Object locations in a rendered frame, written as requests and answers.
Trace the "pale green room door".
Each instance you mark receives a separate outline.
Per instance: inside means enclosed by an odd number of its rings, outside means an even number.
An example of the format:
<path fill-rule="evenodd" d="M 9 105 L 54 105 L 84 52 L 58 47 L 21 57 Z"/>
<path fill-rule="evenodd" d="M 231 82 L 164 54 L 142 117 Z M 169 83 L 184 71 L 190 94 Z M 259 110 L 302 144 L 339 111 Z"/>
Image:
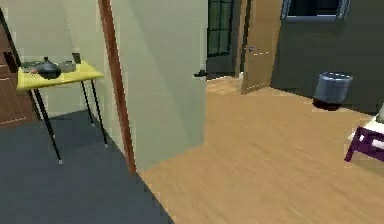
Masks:
<path fill-rule="evenodd" d="M 137 169 L 204 141 L 208 0 L 110 0 Z"/>

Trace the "dark paned window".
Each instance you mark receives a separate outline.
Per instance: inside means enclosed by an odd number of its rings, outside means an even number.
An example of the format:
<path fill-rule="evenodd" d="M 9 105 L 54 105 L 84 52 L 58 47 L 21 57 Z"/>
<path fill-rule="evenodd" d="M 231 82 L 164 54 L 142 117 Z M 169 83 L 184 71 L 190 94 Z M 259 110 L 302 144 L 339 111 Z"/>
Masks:
<path fill-rule="evenodd" d="M 208 0 L 209 57 L 228 55 L 231 44 L 234 0 Z"/>

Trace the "light brown room door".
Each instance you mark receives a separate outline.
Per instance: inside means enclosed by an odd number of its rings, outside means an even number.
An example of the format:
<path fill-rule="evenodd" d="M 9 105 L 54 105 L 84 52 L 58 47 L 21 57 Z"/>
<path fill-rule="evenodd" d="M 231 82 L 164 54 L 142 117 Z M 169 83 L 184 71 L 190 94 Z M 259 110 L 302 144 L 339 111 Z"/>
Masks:
<path fill-rule="evenodd" d="M 280 15 L 283 0 L 248 0 L 244 34 L 244 76 L 242 93 L 247 94 L 269 87 L 274 68 L 280 33 Z M 247 46 L 260 51 L 248 52 Z"/>

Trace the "yellow table with black legs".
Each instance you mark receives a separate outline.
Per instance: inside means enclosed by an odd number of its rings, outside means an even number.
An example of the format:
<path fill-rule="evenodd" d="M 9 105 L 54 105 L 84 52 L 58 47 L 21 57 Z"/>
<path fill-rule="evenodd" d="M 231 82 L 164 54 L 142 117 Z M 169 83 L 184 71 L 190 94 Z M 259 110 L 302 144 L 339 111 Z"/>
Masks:
<path fill-rule="evenodd" d="M 106 132 L 105 132 L 104 127 L 103 127 L 103 120 L 101 117 L 100 107 L 99 107 L 97 94 L 96 94 L 96 88 L 95 88 L 95 84 L 94 84 L 95 79 L 102 78 L 102 77 L 103 77 L 103 74 L 101 72 L 98 72 L 94 67 L 92 67 L 90 64 L 88 64 L 84 60 L 82 60 L 80 64 L 76 65 L 76 69 L 74 71 L 69 72 L 69 73 L 62 73 L 58 78 L 50 79 L 50 80 L 44 79 L 43 77 L 41 77 L 38 74 L 25 73 L 22 71 L 22 69 L 18 70 L 16 89 L 18 91 L 33 91 L 34 92 L 36 99 L 37 99 L 38 107 L 39 107 L 40 112 L 42 114 L 45 126 L 48 130 L 48 133 L 49 133 L 52 145 L 53 145 L 53 149 L 56 153 L 56 157 L 57 157 L 59 164 L 62 164 L 63 160 L 62 160 L 60 152 L 57 148 L 54 131 L 53 131 L 52 125 L 50 123 L 50 119 L 49 119 L 47 111 L 45 109 L 45 105 L 43 103 L 43 99 L 42 99 L 42 96 L 39 92 L 39 89 L 51 87 L 51 86 L 58 86 L 58 85 L 62 85 L 62 84 L 70 84 L 70 83 L 80 82 L 82 85 L 83 95 L 84 95 L 84 99 L 86 101 L 89 117 L 92 117 L 92 112 L 91 112 L 91 109 L 89 106 L 87 92 L 86 92 L 85 86 L 84 86 L 85 81 L 90 81 L 94 100 L 95 100 L 95 104 L 96 104 L 98 120 L 99 120 L 99 124 L 101 127 L 102 135 L 103 135 L 104 144 L 105 144 L 105 146 L 108 146 L 108 143 L 106 140 Z"/>

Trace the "grey small box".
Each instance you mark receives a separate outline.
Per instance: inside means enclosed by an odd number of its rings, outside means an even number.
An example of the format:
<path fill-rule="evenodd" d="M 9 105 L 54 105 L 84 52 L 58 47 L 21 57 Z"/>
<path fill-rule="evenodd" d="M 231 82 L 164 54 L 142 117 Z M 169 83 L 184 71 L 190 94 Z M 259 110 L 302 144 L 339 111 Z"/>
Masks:
<path fill-rule="evenodd" d="M 65 61 L 59 64 L 62 73 L 74 72 L 76 70 L 76 63 L 74 61 Z"/>

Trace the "grey waste bin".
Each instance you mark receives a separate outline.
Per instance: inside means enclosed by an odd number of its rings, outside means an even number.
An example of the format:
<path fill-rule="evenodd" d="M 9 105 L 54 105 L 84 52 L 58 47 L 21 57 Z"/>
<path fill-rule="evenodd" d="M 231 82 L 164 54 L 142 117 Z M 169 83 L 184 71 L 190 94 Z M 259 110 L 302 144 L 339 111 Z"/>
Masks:
<path fill-rule="evenodd" d="M 324 72 L 319 75 L 314 98 L 326 103 L 340 104 L 346 98 L 352 80 L 350 75 Z"/>

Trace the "dark round teapot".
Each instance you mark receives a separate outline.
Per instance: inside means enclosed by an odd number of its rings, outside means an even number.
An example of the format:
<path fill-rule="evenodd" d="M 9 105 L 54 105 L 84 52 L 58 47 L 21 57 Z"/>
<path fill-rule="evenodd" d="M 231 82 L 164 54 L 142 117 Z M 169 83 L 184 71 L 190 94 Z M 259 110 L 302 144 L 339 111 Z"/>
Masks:
<path fill-rule="evenodd" d="M 37 73 L 44 79 L 56 79 L 61 75 L 61 69 L 45 57 L 44 61 L 38 65 Z"/>

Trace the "grey framed window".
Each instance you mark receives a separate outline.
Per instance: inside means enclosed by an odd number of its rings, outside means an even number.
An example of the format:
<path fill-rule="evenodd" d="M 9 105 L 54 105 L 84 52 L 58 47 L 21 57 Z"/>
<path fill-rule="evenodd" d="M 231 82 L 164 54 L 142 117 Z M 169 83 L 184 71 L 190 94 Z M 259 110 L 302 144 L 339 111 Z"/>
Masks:
<path fill-rule="evenodd" d="M 288 22 L 333 22 L 344 20 L 350 0 L 283 0 L 281 20 Z"/>

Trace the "grey flat dish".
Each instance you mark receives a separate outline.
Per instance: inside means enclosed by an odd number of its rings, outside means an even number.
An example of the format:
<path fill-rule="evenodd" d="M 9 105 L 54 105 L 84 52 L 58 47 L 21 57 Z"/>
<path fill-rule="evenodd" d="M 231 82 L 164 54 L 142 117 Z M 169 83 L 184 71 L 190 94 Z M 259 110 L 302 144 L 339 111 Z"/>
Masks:
<path fill-rule="evenodd" d="M 21 69 L 24 73 L 36 74 L 40 64 L 40 61 L 24 62 L 21 64 Z"/>

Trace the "purple framed bed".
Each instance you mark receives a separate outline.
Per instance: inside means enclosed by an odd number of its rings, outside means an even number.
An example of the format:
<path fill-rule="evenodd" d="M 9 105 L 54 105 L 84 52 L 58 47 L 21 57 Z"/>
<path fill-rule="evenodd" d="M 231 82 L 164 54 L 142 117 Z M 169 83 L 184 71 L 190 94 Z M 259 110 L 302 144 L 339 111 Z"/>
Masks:
<path fill-rule="evenodd" d="M 379 113 L 348 137 L 351 141 L 344 160 L 350 162 L 355 152 L 384 162 L 384 103 Z"/>

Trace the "dark brown wooden door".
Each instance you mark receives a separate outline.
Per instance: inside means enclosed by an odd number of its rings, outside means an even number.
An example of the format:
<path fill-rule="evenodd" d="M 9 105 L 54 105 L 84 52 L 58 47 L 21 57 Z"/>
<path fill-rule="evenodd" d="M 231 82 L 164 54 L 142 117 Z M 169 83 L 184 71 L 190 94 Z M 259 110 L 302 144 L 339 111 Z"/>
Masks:
<path fill-rule="evenodd" d="M 32 92 L 17 89 L 20 65 L 5 11 L 0 7 L 0 128 L 41 120 Z"/>

